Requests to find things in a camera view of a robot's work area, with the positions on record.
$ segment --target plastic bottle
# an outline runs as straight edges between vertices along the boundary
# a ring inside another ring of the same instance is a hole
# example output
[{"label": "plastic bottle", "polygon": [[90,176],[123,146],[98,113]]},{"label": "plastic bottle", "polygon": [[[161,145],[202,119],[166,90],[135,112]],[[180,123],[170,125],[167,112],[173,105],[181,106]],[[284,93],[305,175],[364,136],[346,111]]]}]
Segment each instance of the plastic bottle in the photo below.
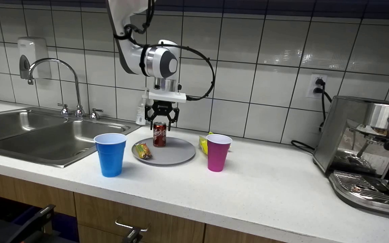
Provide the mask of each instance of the plastic bottle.
[{"label": "plastic bottle", "polygon": [[137,106],[136,124],[138,125],[145,125],[147,123],[145,120],[145,105],[147,104],[147,99],[148,90],[145,89],[145,92],[140,99],[139,105]]}]

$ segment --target plastic cup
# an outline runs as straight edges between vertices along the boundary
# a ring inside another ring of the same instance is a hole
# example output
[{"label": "plastic cup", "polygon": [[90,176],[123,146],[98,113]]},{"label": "plastic cup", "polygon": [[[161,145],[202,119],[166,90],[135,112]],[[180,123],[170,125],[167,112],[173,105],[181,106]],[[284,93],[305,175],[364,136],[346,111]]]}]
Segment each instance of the plastic cup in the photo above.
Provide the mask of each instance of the plastic cup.
[{"label": "plastic cup", "polygon": [[104,177],[116,177],[122,171],[127,137],[119,133],[105,133],[94,137]]},{"label": "plastic cup", "polygon": [[226,155],[229,151],[232,139],[221,134],[210,134],[207,136],[208,144],[208,169],[220,172],[224,168]]}]

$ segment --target red soda can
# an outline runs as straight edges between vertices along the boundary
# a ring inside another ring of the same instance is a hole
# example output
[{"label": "red soda can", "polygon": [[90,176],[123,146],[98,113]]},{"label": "red soda can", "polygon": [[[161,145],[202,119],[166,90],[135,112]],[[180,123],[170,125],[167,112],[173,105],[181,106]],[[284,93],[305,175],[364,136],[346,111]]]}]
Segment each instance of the red soda can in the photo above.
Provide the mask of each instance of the red soda can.
[{"label": "red soda can", "polygon": [[158,121],[153,125],[153,145],[156,147],[166,146],[166,123]]}]

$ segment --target faucet handle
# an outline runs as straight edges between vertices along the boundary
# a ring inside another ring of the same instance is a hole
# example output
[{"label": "faucet handle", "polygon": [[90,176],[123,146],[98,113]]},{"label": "faucet handle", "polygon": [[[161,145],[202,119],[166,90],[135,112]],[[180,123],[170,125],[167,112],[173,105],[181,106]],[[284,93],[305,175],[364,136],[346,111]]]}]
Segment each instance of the faucet handle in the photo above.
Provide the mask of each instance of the faucet handle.
[{"label": "faucet handle", "polygon": [[90,119],[93,119],[93,120],[98,120],[98,119],[100,119],[100,115],[99,115],[97,112],[103,112],[103,110],[102,110],[102,109],[93,108],[93,112],[91,113],[91,115],[89,116],[89,118],[90,118]]},{"label": "faucet handle", "polygon": [[67,104],[58,103],[58,106],[63,106],[63,109],[61,109],[61,115],[68,116],[70,114]]}]

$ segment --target cabinet handle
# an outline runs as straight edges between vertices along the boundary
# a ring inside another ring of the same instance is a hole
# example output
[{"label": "cabinet handle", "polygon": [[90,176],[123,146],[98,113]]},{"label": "cabinet handle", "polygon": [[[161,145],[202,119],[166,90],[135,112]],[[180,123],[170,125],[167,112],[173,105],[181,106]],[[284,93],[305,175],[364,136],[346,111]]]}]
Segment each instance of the cabinet handle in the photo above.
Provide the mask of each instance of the cabinet handle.
[{"label": "cabinet handle", "polygon": [[[125,228],[129,228],[129,229],[133,229],[133,226],[129,226],[129,225],[125,225],[125,224],[122,224],[122,223],[118,223],[119,219],[120,219],[120,217],[115,220],[115,224],[116,225],[122,226],[122,227],[125,227]],[[148,229],[150,229],[150,227],[151,227],[151,224],[149,223],[146,229],[141,229],[140,231],[141,232],[147,232]]]}]

